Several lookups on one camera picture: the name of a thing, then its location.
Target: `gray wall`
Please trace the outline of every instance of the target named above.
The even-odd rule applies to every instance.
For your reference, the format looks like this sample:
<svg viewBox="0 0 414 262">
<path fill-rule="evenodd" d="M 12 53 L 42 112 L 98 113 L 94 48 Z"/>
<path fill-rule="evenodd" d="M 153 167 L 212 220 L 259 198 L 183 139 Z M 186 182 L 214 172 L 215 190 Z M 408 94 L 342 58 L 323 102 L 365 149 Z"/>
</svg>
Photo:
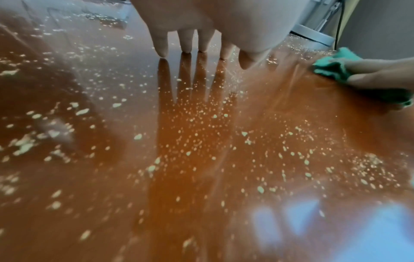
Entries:
<svg viewBox="0 0 414 262">
<path fill-rule="evenodd" d="M 414 0 L 360 0 L 339 46 L 363 58 L 414 57 Z"/>
</svg>

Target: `brown glossy surface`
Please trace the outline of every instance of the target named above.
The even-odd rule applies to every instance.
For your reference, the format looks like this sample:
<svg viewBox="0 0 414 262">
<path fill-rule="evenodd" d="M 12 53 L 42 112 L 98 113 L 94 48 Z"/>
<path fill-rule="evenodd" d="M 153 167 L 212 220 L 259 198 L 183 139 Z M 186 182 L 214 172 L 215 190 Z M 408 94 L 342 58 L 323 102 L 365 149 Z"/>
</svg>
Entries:
<svg viewBox="0 0 414 262">
<path fill-rule="evenodd" d="M 91 8 L 0 4 L 0 261 L 414 261 L 414 107 Z"/>
</svg>

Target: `black cable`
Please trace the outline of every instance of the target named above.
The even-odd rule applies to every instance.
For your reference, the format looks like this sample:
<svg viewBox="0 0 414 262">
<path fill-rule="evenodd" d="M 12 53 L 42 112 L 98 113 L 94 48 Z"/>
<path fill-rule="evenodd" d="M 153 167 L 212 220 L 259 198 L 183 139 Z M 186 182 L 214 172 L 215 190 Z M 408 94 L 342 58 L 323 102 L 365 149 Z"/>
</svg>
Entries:
<svg viewBox="0 0 414 262">
<path fill-rule="evenodd" d="M 342 19 L 344 18 L 344 13 L 345 13 L 345 0 L 339 0 L 339 1 L 342 3 L 342 5 L 341 5 L 341 16 L 340 16 L 339 22 L 338 22 L 338 29 L 336 30 L 335 50 L 338 50 L 339 32 L 341 31 Z"/>
</svg>

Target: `green cloth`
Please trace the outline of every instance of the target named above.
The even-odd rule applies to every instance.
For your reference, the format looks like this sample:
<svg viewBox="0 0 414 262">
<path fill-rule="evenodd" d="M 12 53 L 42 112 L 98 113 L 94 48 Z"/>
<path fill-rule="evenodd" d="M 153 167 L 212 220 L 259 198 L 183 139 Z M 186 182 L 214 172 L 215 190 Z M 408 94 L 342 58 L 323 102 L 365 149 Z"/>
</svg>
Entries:
<svg viewBox="0 0 414 262">
<path fill-rule="evenodd" d="M 331 57 L 324 57 L 314 63 L 314 73 L 335 79 L 337 82 L 346 84 L 352 73 L 347 71 L 345 65 L 341 61 L 332 62 L 335 58 L 345 58 L 347 60 L 361 60 L 359 56 L 354 54 L 346 47 L 342 47 L 336 54 Z M 403 106 L 412 105 L 413 93 L 409 90 L 398 89 L 355 89 L 359 93 L 392 104 L 402 104 Z"/>
</svg>

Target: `cleaning cloth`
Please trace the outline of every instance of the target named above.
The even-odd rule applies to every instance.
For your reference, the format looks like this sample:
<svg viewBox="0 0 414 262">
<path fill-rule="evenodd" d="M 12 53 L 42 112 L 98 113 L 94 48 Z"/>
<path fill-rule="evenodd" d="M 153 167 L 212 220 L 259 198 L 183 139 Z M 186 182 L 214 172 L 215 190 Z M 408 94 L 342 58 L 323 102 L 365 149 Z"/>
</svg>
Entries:
<svg viewBox="0 0 414 262">
<path fill-rule="evenodd" d="M 345 58 L 347 60 L 361 60 L 346 47 L 342 47 L 336 54 L 331 57 L 324 57 L 314 63 L 314 73 L 335 79 L 337 82 L 346 84 L 347 79 L 353 74 L 349 72 L 343 62 L 332 59 Z M 412 105 L 413 93 L 403 88 L 390 89 L 355 89 L 362 95 L 392 104 L 401 104 L 403 106 Z"/>
</svg>

